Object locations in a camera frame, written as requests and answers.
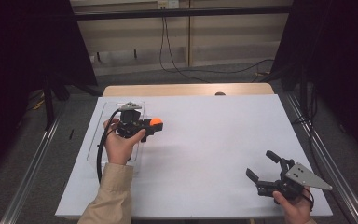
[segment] black robotic gripper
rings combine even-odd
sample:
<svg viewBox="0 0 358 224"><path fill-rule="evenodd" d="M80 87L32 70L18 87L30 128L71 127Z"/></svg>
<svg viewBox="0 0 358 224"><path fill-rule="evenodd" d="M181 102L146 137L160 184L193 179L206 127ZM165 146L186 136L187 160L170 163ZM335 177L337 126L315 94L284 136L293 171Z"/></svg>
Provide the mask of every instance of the black robotic gripper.
<svg viewBox="0 0 358 224"><path fill-rule="evenodd" d="M286 173L295 165L295 162L293 160L280 158L278 155L269 150L267 151L266 156L275 161L275 163L280 164L282 169L280 173L281 179L276 180L275 182L260 181L258 180L258 176L248 168L246 170L246 175L253 182L255 182L258 195L272 197L273 191L279 191L289 201L300 196L304 187L286 177Z"/></svg>
<svg viewBox="0 0 358 224"><path fill-rule="evenodd" d="M124 138L131 138L142 129L146 130L141 142L145 142L147 136L154 135L154 132L162 130L163 123L160 119L139 119L141 113L136 110L125 110L121 112L120 122L117 126L118 135Z"/></svg>

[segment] electrical outlet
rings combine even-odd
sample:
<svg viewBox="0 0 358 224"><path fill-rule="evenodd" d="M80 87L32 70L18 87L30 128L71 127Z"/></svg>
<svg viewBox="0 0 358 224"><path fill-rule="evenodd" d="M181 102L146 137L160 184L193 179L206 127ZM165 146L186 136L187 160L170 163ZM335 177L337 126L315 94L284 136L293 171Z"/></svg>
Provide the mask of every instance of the electrical outlet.
<svg viewBox="0 0 358 224"><path fill-rule="evenodd" d="M168 8L179 8L179 0L168 0Z"/></svg>
<svg viewBox="0 0 358 224"><path fill-rule="evenodd" d="M168 8L168 0L158 0L157 9L166 9Z"/></svg>

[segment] white tabletop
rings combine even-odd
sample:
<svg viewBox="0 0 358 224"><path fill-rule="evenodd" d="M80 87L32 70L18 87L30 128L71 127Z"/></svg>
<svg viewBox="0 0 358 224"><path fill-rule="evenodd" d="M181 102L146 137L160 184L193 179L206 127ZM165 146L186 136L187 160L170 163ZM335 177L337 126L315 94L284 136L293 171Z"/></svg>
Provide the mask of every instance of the white tabletop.
<svg viewBox="0 0 358 224"><path fill-rule="evenodd" d="M80 217L98 190L90 146L106 103L145 102L145 115L164 122L147 138L131 187L134 218L250 218L282 216L270 197L257 195L246 176L279 179L271 150L310 168L277 95L99 98L56 216ZM315 217L331 216L319 189L311 189Z"/></svg>

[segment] gray floor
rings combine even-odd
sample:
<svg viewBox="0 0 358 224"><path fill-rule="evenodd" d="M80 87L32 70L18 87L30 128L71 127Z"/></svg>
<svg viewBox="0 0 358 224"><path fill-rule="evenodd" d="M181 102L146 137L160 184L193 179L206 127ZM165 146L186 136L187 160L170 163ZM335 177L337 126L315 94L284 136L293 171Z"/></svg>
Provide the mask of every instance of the gray floor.
<svg viewBox="0 0 358 224"><path fill-rule="evenodd" d="M225 74L210 72L183 72L187 76L202 78L208 82L251 82L255 78L259 80L253 68L240 73L229 73L246 68L250 64L228 64L211 65L198 67L198 69L227 71ZM259 72L269 71L271 62L266 62L258 66ZM103 90L108 85L124 84L159 84L159 83L201 83L202 81L194 78L185 77L178 73L168 73L162 70L147 72L132 72L116 74L111 76L98 76L99 86L96 89ZM294 120L296 115L288 103L286 92L281 89L280 81L270 83L276 93L279 94L282 104L286 110L288 118ZM65 183L68 180L76 156L82 144L83 137L88 128L96 98L87 95L76 88L68 87L72 93L71 98L66 102L54 100L55 108L63 109L62 117L57 131L51 141L48 151L38 169L37 177L34 180L31 190L27 193L24 204L21 204L21 212L17 217L17 223L76 223L75 220L67 220L54 216L60 198L63 194ZM8 153L0 160L0 220L5 213L7 206L13 198L21 179L38 148L39 142L43 137L45 128L45 111L41 107L39 110L28 111L16 133L17 137L12 142ZM333 156L338 168L348 180L350 186L358 197L358 146L356 141L349 133L344 133L340 129L339 120L330 111L323 99L319 100L319 110L314 121L315 129L322 137L326 147ZM314 161L309 149L308 137L301 125L294 125L294 130L308 156L313 170L317 171L315 164L321 167L321 173L326 180L331 183L331 178L319 159ZM318 223L348 223L339 209L341 206L344 213L350 219L350 223L355 223L350 211L346 208L340 194L334 190L332 194L326 192L325 196L334 215L332 217L317 218ZM139 221L135 223L184 223L183 221ZM201 220L200 223L249 223L248 220ZM282 223L282 219L257 220L256 223Z"/></svg>

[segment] silver metal plate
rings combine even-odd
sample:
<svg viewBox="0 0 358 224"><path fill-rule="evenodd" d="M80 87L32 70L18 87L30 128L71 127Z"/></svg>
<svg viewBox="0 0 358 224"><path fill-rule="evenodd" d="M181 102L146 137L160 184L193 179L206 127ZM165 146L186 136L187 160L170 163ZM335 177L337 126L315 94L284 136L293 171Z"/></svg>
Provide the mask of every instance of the silver metal plate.
<svg viewBox="0 0 358 224"><path fill-rule="evenodd" d="M310 186L317 189L333 189L331 185L327 184L319 176L314 174L311 170L307 169L307 167L300 163L296 163L286 173L286 177L303 186Z"/></svg>
<svg viewBox="0 0 358 224"><path fill-rule="evenodd" d="M142 107L139 106L139 105L137 105L136 103L133 103L133 102L129 101L128 103L124 104L124 105L120 108L120 111L134 110L134 109L142 109Z"/></svg>

